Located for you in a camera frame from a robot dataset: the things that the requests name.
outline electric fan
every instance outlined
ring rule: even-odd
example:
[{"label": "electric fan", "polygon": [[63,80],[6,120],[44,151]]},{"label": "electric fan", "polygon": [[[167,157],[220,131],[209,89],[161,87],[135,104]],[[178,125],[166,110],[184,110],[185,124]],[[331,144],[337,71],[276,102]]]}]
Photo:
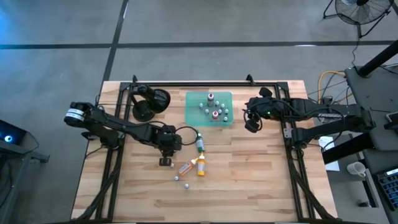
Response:
[{"label": "electric fan", "polygon": [[[326,11],[331,3],[335,1],[336,14],[326,15]],[[390,13],[389,9],[394,0],[331,0],[323,12],[323,18],[338,16],[342,21],[357,25],[358,37],[362,38],[368,35],[381,19]],[[361,25],[370,22],[377,22],[362,35]]]}]

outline concrete floor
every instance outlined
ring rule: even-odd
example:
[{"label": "concrete floor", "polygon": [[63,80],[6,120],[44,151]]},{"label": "concrete floor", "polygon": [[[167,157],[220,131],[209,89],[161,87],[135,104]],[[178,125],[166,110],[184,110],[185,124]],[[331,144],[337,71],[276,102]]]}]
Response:
[{"label": "concrete floor", "polygon": [[[354,26],[339,18],[322,20],[327,4],[328,0],[130,0],[119,42],[355,41]],[[121,5],[122,0],[3,0],[0,44],[110,44]],[[397,21],[392,11],[363,40],[398,39]],[[387,47],[375,44],[358,47],[356,65]],[[351,66],[353,49],[119,49],[110,80],[130,80],[133,74],[140,80],[242,80],[250,73],[256,80],[304,80],[311,92],[323,71]],[[51,155],[48,164],[31,164],[13,223],[69,219],[86,141],[81,130],[64,124],[63,117],[71,101],[94,101],[108,56],[109,49],[0,50],[0,119],[29,130],[40,143],[38,151]],[[398,57],[388,63],[396,62]],[[332,84],[340,81],[336,77]],[[345,83],[330,88],[327,95],[336,96],[345,88]],[[331,185],[340,218],[358,221],[367,213],[355,208],[349,191],[339,193],[346,187]]]}]

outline white mug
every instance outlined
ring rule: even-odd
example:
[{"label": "white mug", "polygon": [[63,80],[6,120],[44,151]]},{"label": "white mug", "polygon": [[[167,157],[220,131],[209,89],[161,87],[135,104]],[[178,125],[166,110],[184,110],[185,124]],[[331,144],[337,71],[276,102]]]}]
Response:
[{"label": "white mug", "polygon": [[365,170],[366,170],[366,167],[364,164],[362,164],[362,162],[353,162],[352,164],[347,166],[347,171],[350,174],[358,175],[360,177],[366,176]]}]

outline wooden table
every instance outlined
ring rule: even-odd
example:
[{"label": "wooden table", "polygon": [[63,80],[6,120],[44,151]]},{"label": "wooden table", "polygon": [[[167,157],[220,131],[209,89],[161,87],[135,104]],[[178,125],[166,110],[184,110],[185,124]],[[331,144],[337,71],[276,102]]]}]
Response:
[{"label": "wooden table", "polygon": [[[306,98],[303,81],[288,81],[292,98]],[[100,103],[115,103],[120,82],[104,82]],[[124,147],[114,222],[276,222],[297,221],[292,185],[287,168],[284,141],[278,121],[263,120],[256,134],[244,128],[244,103],[258,96],[260,87],[164,87],[172,97],[170,106],[153,120],[176,128],[185,126],[185,94],[188,91],[230,91],[233,94],[234,123],[227,128],[197,127],[206,149],[206,176],[192,170],[178,182],[177,169],[198,157],[195,145],[183,146],[173,156],[175,168],[158,165],[160,152],[139,144],[130,136]],[[105,105],[114,114],[113,105]],[[130,115],[132,122],[137,122]],[[313,126],[313,121],[297,123]],[[179,133],[183,142],[194,138],[192,131]],[[88,152],[99,147],[91,142]],[[98,193],[106,151],[85,160],[72,218],[82,214]],[[312,192],[336,217],[325,165],[319,147],[305,149],[305,167]],[[303,193],[300,198],[307,213]],[[107,211],[109,197],[105,199]]]}]

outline green plastic tray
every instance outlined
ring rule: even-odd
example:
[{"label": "green plastic tray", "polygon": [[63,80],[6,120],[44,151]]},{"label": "green plastic tray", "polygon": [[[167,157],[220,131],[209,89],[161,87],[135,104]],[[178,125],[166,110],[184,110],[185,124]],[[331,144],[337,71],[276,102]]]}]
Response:
[{"label": "green plastic tray", "polygon": [[[232,93],[231,92],[211,92],[214,94],[214,105],[209,107],[207,105],[207,95],[209,92],[192,91],[186,95],[185,102],[185,122],[189,126],[230,126],[234,121],[233,107],[232,107]],[[203,103],[203,108],[200,109],[199,104]],[[224,110],[217,120],[211,117],[214,110],[221,109],[221,104],[224,104],[224,110],[228,109],[229,112],[225,115]]]}]

